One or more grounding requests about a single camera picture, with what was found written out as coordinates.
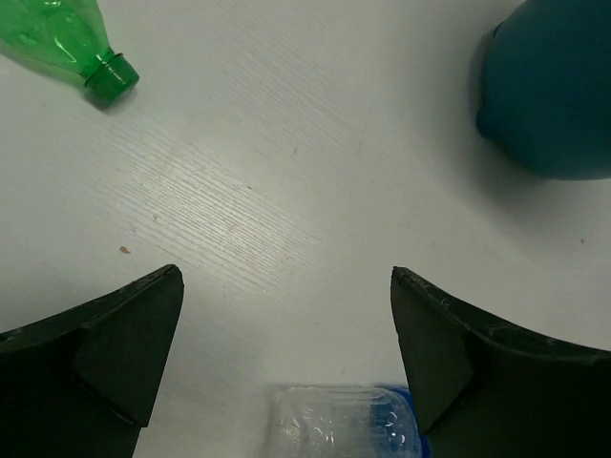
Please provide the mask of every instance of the green bottle cap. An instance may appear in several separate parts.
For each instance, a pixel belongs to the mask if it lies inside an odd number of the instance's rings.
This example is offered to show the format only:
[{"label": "green bottle cap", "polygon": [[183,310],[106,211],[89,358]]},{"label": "green bottle cap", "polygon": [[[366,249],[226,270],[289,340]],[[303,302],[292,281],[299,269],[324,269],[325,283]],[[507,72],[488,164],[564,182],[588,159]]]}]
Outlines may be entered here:
[{"label": "green bottle cap", "polygon": [[130,92],[139,80],[140,76],[134,67],[120,53],[100,66],[85,81],[85,88],[94,102],[110,106]]}]

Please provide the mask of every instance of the white table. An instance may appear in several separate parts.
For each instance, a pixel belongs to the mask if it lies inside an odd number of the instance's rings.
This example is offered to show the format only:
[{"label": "white table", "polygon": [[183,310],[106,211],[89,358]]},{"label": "white table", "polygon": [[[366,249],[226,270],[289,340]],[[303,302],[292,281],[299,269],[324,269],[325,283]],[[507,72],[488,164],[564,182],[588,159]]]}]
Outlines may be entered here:
[{"label": "white table", "polygon": [[108,113],[1,58],[2,330],[176,263],[137,458],[255,456],[275,384],[404,383],[395,264],[611,348],[611,181],[540,181],[474,129],[517,3],[101,0],[142,76]]}]

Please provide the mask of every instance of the bottle neck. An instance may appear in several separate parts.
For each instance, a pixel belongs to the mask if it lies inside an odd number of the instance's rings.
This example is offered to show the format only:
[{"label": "bottle neck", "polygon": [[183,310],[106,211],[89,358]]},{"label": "bottle neck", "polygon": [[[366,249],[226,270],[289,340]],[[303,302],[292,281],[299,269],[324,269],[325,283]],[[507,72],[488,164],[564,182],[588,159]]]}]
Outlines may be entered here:
[{"label": "bottle neck", "polygon": [[111,48],[108,48],[105,52],[96,54],[95,58],[89,64],[87,64],[80,73],[81,77],[87,81],[95,72],[97,72],[97,70],[107,65],[115,56],[116,54]]}]

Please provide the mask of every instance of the table surface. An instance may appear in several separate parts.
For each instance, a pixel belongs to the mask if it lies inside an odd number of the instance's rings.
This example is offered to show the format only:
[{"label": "table surface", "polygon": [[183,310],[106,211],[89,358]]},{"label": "table surface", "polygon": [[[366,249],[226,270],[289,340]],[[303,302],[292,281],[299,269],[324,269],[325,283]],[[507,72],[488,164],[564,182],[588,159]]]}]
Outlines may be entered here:
[{"label": "table surface", "polygon": [[474,129],[517,3],[101,0],[142,76],[106,113],[0,58],[2,330],[176,263],[137,458],[255,456],[276,385],[403,384],[394,265],[611,349],[611,181],[532,177]]}]

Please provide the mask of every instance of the green plastic bottle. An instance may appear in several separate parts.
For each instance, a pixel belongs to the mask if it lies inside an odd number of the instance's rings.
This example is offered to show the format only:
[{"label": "green plastic bottle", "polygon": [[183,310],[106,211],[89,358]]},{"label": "green plastic bottle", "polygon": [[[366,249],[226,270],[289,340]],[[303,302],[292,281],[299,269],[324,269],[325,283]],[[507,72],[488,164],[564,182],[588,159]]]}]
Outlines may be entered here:
[{"label": "green plastic bottle", "polygon": [[102,106],[139,81],[111,49],[95,0],[0,0],[0,40],[23,57],[80,75]]}]

